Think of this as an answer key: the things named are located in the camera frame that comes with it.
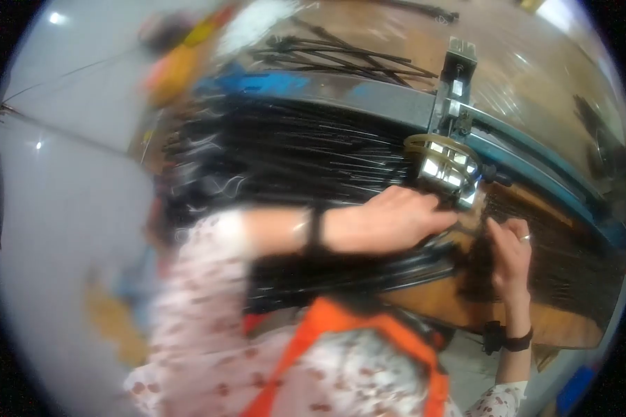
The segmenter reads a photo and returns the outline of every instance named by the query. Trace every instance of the floral blouse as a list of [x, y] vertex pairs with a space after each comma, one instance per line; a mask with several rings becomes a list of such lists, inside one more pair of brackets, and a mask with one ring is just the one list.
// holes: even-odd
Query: floral blouse
[[[239, 416], [265, 386], [294, 335], [288, 325], [249, 340], [242, 332], [253, 252], [239, 211], [218, 213], [189, 232], [153, 306], [149, 362], [125, 380], [149, 416]], [[272, 416], [422, 416], [426, 374], [371, 329], [326, 334], [278, 381]], [[462, 413], [514, 416], [526, 382], [492, 387]]]

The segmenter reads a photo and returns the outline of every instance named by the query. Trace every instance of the black wrist strap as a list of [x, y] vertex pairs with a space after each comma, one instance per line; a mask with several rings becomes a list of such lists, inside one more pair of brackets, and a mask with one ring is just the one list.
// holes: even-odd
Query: black wrist strap
[[503, 346], [510, 352], [520, 352], [531, 346], [531, 339], [533, 339], [533, 328], [521, 338], [506, 338]]
[[325, 211], [326, 207], [320, 203], [315, 203], [311, 207], [308, 236], [304, 246], [304, 256], [306, 257], [320, 257], [329, 252], [322, 244], [322, 215]]
[[484, 324], [483, 352], [491, 355], [500, 351], [501, 348], [506, 348], [510, 352], [520, 352], [531, 346], [531, 339], [533, 339], [533, 328], [522, 338], [507, 338], [505, 326], [501, 326], [500, 321], [488, 321]]

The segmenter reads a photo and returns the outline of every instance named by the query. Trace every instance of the woman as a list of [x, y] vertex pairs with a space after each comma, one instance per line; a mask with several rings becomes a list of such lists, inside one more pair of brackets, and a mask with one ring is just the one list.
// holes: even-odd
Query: woman
[[[331, 209], [319, 220], [308, 210], [267, 208], [199, 221], [156, 302], [150, 362], [130, 374], [125, 388], [152, 416], [461, 416], [447, 397], [441, 367], [419, 360], [428, 347], [409, 348], [422, 342], [397, 343], [393, 328], [376, 331], [378, 324], [305, 335], [313, 311], [336, 308], [333, 303], [317, 300], [299, 329], [285, 326], [254, 340], [243, 337], [240, 325], [252, 260], [302, 251], [314, 226], [321, 245], [340, 254], [406, 250], [457, 221], [455, 213], [435, 212], [438, 203], [435, 196], [392, 186], [364, 205]], [[507, 337], [521, 338], [526, 347], [502, 351], [497, 385], [465, 414], [514, 416], [531, 366], [529, 230], [516, 219], [503, 225], [489, 219], [487, 227]], [[328, 321], [322, 326], [337, 322]]]

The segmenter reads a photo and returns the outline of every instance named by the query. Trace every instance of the hand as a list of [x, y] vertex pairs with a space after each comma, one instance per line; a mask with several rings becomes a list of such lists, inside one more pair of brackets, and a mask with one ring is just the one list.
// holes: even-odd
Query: hand
[[526, 220], [509, 219], [499, 225], [487, 219], [487, 229], [493, 240], [494, 273], [491, 283], [507, 307], [528, 305], [531, 301], [527, 280], [531, 261], [529, 235]]
[[391, 186], [366, 204], [324, 214], [323, 243], [335, 252], [388, 254], [417, 245], [457, 222], [454, 212], [435, 212], [436, 196]]

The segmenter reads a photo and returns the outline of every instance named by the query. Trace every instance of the orange apron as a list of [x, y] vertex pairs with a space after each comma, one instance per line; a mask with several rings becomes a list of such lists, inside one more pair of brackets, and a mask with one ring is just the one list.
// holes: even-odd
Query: orange apron
[[424, 416], [442, 417], [448, 395], [448, 377], [438, 362], [434, 347], [388, 313], [378, 313], [368, 318], [358, 317], [326, 297], [317, 298], [311, 305], [266, 386], [243, 411], [242, 417], [268, 417], [271, 414], [278, 390], [276, 382], [323, 333], [361, 328], [381, 331], [393, 345], [425, 365], [429, 376], [429, 391], [425, 400]]

